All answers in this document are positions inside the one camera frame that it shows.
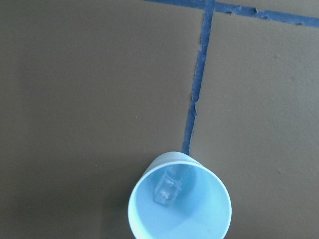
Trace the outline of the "light blue cup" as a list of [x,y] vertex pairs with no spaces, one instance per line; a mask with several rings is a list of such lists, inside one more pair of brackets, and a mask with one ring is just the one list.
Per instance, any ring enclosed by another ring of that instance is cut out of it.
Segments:
[[[190,171],[175,203],[154,202],[154,189],[169,165],[185,164]],[[222,181],[195,159],[167,152],[149,165],[132,190],[128,220],[137,239],[223,239],[230,226],[232,206]]]

